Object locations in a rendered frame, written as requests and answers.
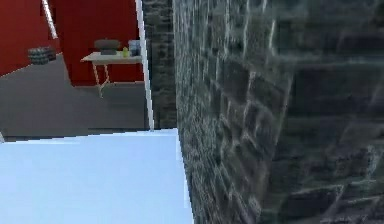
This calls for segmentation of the pale blue glass container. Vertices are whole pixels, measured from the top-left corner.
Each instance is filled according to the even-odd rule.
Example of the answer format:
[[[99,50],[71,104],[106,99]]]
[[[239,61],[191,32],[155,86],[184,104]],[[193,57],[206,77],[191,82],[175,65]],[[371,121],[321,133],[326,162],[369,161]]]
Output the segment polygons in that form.
[[[141,51],[140,41],[139,40],[129,40],[128,49],[131,56],[139,56]]]

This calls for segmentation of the beige table with crossed legs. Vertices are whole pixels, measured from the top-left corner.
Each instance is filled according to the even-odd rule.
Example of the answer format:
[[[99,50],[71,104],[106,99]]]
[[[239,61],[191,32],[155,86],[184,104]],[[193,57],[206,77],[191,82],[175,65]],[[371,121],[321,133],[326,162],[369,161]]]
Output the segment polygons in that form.
[[[108,66],[109,65],[131,65],[131,64],[141,64],[141,56],[124,56],[122,51],[117,51],[114,55],[102,55],[100,52],[92,52],[91,54],[83,57],[81,62],[90,62],[92,64],[93,74],[96,81],[96,86],[98,88],[99,97],[103,97],[102,90],[103,88],[111,83]],[[100,82],[99,74],[97,67],[102,66],[105,73],[105,81]]]

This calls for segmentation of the dark grey round pot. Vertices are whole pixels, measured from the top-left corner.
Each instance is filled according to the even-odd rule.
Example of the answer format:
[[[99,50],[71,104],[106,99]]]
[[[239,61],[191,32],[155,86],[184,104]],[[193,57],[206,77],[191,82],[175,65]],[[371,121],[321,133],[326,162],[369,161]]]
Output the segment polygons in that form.
[[[94,42],[94,47],[101,55],[116,55],[120,45],[120,41],[116,39],[99,39]]]

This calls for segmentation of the dark grey ribbed round object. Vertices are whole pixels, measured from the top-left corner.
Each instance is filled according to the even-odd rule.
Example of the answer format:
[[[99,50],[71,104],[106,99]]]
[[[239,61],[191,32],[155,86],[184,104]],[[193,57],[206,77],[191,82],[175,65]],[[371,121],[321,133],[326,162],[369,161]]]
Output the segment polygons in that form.
[[[56,59],[56,52],[50,46],[30,48],[28,58],[33,65],[45,65]]]

